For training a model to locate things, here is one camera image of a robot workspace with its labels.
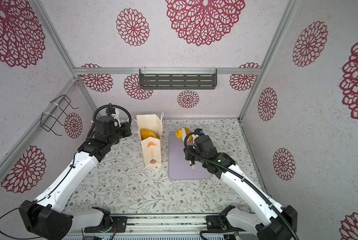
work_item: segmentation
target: wall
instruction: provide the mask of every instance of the wall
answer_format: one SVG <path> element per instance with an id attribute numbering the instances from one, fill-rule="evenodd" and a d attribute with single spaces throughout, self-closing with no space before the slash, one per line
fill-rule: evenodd
<path id="1" fill-rule="evenodd" d="M 42 1 L 77 67 L 258 68 L 288 1 L 232 2 Z M 82 76 L 97 106 L 168 118 L 236 118 L 254 78 L 218 75 L 215 90 L 186 92 L 145 91 L 131 74 Z"/>
<path id="2" fill-rule="evenodd" d="M 214 90 L 142 90 L 137 74 L 109 76 L 113 80 L 113 89 L 100 92 L 89 88 L 88 92 L 97 106 L 117 104 L 133 117 L 151 113 L 160 116 L 164 111 L 166 118 L 236 118 L 249 95 L 249 89 L 233 89 L 230 79 L 234 77 L 226 74 L 218 74 L 218 85 Z M 249 87 L 256 78 L 251 74 L 235 76 L 241 82 L 248 82 Z M 104 74 L 82 76 L 85 82 L 89 78 L 104 79 Z"/>
<path id="3" fill-rule="evenodd" d="M 301 239 L 358 239 L 358 1 L 300 3 L 243 126 Z"/>
<path id="4" fill-rule="evenodd" d="M 92 112 L 77 84 L 66 95 L 71 100 L 71 106 L 65 110 L 66 114 L 60 109 L 54 112 L 55 116 L 61 114 L 59 120 L 65 126 L 56 123 L 52 127 L 55 133 L 62 136 L 41 129 L 0 182 L 0 216 L 20 206 L 24 200 L 34 200 L 61 174 L 85 141 L 86 132 L 91 127 Z M 66 105 L 66 101 L 60 104 L 61 108 Z M 54 119 L 49 118 L 46 124 L 51 126 L 54 122 Z M 25 230 L 18 210 L 0 220 L 0 229 L 13 237 L 35 236 Z M 0 234 L 0 239 L 9 238 Z"/>
<path id="5" fill-rule="evenodd" d="M 0 161 L 70 79 L 28 3 L 0 3 Z"/>

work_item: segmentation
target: paper bag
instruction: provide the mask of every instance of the paper bag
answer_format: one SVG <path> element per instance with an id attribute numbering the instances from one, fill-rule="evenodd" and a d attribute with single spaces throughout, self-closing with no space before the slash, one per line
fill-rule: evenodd
<path id="1" fill-rule="evenodd" d="M 163 126 L 161 119 L 156 114 L 149 115 L 137 115 L 136 120 L 138 122 L 138 135 L 142 145 L 144 166 L 156 167 L 162 165 L 162 132 Z M 156 133 L 159 139 L 155 137 L 148 137 L 142 140 L 140 135 L 140 129 L 147 128 Z"/>

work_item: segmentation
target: purple cutting board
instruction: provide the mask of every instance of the purple cutting board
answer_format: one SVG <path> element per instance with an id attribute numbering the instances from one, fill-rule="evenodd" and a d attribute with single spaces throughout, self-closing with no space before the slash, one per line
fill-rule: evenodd
<path id="1" fill-rule="evenodd" d="M 184 143 L 171 132 L 168 139 L 168 177 L 171 180 L 209 179 L 211 174 L 195 161 L 196 169 L 190 166 L 183 151 Z"/>

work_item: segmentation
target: cable tie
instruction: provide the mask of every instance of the cable tie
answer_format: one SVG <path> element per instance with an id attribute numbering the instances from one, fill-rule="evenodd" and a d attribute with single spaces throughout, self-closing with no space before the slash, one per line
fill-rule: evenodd
<path id="1" fill-rule="evenodd" d="M 43 113 L 43 114 L 48 114 L 48 115 L 51 115 L 53 117 L 55 117 L 55 115 L 51 114 L 51 113 Z"/>

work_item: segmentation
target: wire rack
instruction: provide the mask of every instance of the wire rack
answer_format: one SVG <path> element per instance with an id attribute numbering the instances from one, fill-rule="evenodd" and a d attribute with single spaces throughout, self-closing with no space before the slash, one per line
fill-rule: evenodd
<path id="1" fill-rule="evenodd" d="M 65 106 L 65 108 L 61 108 L 60 105 L 63 103 L 63 101 L 65 101 L 67 103 L 67 105 Z M 55 108 L 51 113 L 42 113 L 41 117 L 40 117 L 40 126 L 46 130 L 47 132 L 53 132 L 55 135 L 57 136 L 62 136 L 62 134 L 57 134 L 56 132 L 54 132 L 54 130 L 52 129 L 56 123 L 59 123 L 61 126 L 64 126 L 64 124 L 62 124 L 60 121 L 59 121 L 59 118 L 65 114 L 66 116 L 68 116 L 66 114 L 66 109 L 70 106 L 72 109 L 78 109 L 79 107 L 77 108 L 74 108 L 72 105 L 71 105 L 71 100 L 67 97 L 67 95 L 63 94 L 57 98 L 55 98 L 54 100 L 52 100 L 50 103 L 53 103 L 57 106 L 57 108 Z M 59 114 L 59 116 L 55 117 L 55 115 L 53 114 L 57 109 L 60 109 L 61 110 L 61 113 Z M 54 123 L 51 125 L 51 127 L 49 127 L 46 122 L 48 120 L 49 117 L 52 117 L 53 119 L 55 119 Z"/>

